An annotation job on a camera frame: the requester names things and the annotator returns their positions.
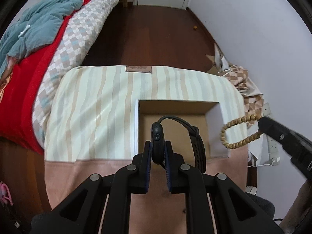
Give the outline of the striped pink table mat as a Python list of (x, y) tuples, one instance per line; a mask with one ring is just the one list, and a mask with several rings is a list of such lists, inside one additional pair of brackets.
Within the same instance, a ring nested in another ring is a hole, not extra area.
[(172, 114), (197, 126), (207, 173), (226, 174), (244, 190), (247, 148), (227, 150), (221, 127), (244, 115), (243, 97), (225, 78), (156, 66), (151, 73), (125, 66), (74, 68), (61, 79), (44, 142), (45, 184), (56, 207), (91, 174), (115, 173), (151, 138), (151, 125)]

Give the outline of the white cardboard box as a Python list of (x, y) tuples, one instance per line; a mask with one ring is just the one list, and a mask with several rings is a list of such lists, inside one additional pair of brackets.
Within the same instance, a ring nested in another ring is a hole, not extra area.
[[(186, 100), (137, 100), (135, 102), (132, 129), (134, 154), (143, 152), (144, 143), (151, 140), (152, 124), (165, 115), (177, 116), (190, 125), (198, 127), (208, 160), (230, 156), (229, 150), (219, 139), (224, 124), (221, 104)], [(174, 152), (181, 154), (187, 163), (194, 164), (195, 158), (188, 130), (171, 119), (165, 119), (161, 125), (164, 138), (171, 142)]]

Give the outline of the red bed blanket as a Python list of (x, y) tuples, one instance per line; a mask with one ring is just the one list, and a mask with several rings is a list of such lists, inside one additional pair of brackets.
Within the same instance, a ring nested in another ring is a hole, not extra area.
[[(83, 0), (83, 5), (91, 0)], [(43, 76), (62, 40), (69, 19), (63, 18), (53, 43), (39, 48), (19, 62), (9, 58), (10, 74), (1, 85), (1, 137), (36, 153), (43, 154), (35, 142), (32, 128), (33, 104)]]

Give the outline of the pink slipper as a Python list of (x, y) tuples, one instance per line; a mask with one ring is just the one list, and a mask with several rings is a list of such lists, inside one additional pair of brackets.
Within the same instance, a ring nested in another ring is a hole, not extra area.
[(13, 200), (8, 186), (4, 182), (0, 182), (0, 199), (1, 204), (13, 206)]

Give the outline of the white mug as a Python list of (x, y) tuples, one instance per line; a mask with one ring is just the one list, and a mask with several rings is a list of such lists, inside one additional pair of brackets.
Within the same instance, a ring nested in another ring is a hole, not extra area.
[(247, 186), (247, 187), (245, 188), (245, 192), (246, 192), (246, 193), (249, 193), (249, 194), (251, 194), (251, 195), (256, 195), (256, 193), (257, 193), (257, 187), (256, 187), (256, 186)]

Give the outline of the checkered pastel bed sheet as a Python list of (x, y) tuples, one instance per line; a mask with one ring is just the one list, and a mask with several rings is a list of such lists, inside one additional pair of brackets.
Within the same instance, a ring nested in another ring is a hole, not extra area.
[(52, 102), (61, 79), (69, 70), (82, 64), (108, 15), (119, 1), (91, 0), (69, 19), (33, 104), (32, 128), (39, 149), (44, 149)]

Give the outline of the teal quilted blanket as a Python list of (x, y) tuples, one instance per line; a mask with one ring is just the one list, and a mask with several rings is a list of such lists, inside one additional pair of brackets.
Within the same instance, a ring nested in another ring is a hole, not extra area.
[(83, 0), (41, 0), (26, 9), (1, 37), (1, 74), (32, 52), (54, 42), (65, 16), (79, 10)]

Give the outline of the brown checkered cloth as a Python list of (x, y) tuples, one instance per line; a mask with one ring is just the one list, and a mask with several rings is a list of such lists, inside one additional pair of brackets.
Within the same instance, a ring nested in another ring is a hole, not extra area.
[(207, 73), (225, 77), (243, 96), (245, 115), (261, 115), (264, 105), (263, 93), (249, 78), (249, 71), (227, 61), (216, 43), (214, 55), (207, 54), (206, 58), (212, 62), (212, 67)]

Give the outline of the black smart watch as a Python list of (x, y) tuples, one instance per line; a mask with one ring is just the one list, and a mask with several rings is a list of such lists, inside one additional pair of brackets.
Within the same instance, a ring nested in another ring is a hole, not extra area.
[(203, 114), (160, 117), (151, 126), (153, 162), (164, 166), (165, 141), (170, 141), (175, 153), (205, 173), (206, 159), (209, 157), (207, 128)]

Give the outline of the black fluffy seat cover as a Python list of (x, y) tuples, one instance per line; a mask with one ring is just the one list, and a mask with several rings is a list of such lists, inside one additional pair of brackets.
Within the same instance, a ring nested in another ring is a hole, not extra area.
[(276, 211), (273, 203), (256, 195), (253, 196), (253, 200), (273, 220)]

